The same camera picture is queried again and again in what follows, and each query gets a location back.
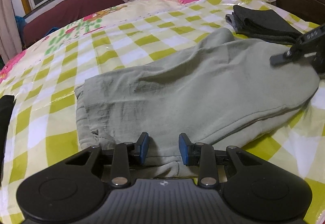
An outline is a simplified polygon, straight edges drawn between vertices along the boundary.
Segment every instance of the dark folded garment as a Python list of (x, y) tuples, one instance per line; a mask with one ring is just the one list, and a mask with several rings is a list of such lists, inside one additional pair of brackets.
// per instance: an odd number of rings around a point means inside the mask
[(0, 175), (4, 159), (4, 147), (12, 111), (15, 105), (15, 97), (5, 95), (0, 98)]
[(271, 43), (294, 44), (302, 35), (274, 10), (251, 10), (235, 5), (234, 12), (227, 14), (225, 19), (237, 34)]

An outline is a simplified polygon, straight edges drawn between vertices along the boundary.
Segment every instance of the silver bolt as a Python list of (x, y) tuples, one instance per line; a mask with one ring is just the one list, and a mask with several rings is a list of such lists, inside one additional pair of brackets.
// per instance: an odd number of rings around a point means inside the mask
[(122, 186), (127, 183), (127, 179), (125, 177), (115, 177), (112, 179), (112, 183), (116, 186)]
[(203, 184), (205, 186), (212, 186), (215, 183), (217, 183), (217, 180), (214, 179), (213, 177), (204, 177), (201, 179), (201, 184)]

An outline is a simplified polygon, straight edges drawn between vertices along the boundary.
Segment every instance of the gray-green garment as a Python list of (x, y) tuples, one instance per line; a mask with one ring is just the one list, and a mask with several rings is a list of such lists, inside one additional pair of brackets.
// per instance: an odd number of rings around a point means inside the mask
[(166, 168), (154, 174), (189, 175), (181, 168), (180, 133), (215, 149), (242, 147), (287, 121), (313, 95), (319, 77), (305, 59), (270, 66), (270, 56), (286, 50), (236, 40), (221, 28), (161, 60), (90, 78), (75, 90), (81, 147), (108, 149), (146, 131), (146, 164)]

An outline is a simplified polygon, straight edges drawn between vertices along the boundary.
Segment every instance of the maroon fabric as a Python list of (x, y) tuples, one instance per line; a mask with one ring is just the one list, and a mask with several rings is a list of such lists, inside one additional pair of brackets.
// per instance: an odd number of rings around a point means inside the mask
[(64, 27), (87, 15), (124, 3), (122, 0), (64, 0), (24, 27), (28, 47), (43, 38), (52, 27)]

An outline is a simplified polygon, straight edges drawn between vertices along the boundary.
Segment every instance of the yellow patterned cloth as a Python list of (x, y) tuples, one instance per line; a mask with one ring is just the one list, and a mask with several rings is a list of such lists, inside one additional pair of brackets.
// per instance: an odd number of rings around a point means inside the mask
[[(18, 224), (23, 216), (16, 190), (28, 176), (80, 150), (76, 131), (74, 89), (85, 79), (123, 67), (144, 65), (196, 45), (216, 28), (232, 27), (225, 15), (238, 4), (274, 9), (292, 26), (306, 32), (317, 25), (266, 3), (267, 0), (200, 0), (173, 10), (147, 14), (112, 25), (110, 14), (81, 19), (31, 47), (37, 57), (23, 71), (0, 84), (0, 96), (15, 95), (0, 190), (0, 217)], [(123, 13), (115, 11), (114, 16)], [(261, 136), (244, 149), (303, 177), (313, 191), (305, 220), (316, 223), (325, 209), (325, 82), (292, 120)]]

